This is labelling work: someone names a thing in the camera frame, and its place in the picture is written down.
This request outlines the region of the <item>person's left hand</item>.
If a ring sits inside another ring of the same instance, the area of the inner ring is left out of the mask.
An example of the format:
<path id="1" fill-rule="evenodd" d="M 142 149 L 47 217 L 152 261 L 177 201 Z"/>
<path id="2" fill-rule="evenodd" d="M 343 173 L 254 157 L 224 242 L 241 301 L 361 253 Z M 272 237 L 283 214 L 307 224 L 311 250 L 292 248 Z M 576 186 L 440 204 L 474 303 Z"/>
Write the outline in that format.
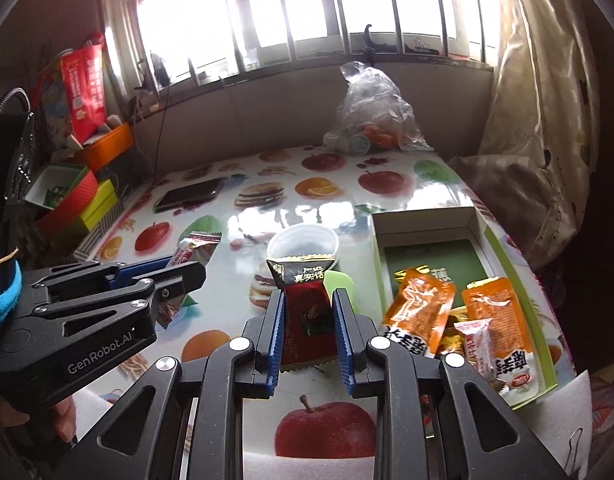
<path id="1" fill-rule="evenodd" d="M 0 428 L 22 426 L 30 421 L 30 416 L 12 408 L 7 400 L 0 396 Z M 54 434 L 65 443 L 76 437 L 76 405 L 74 399 L 68 396 L 50 409 L 50 422 Z"/>

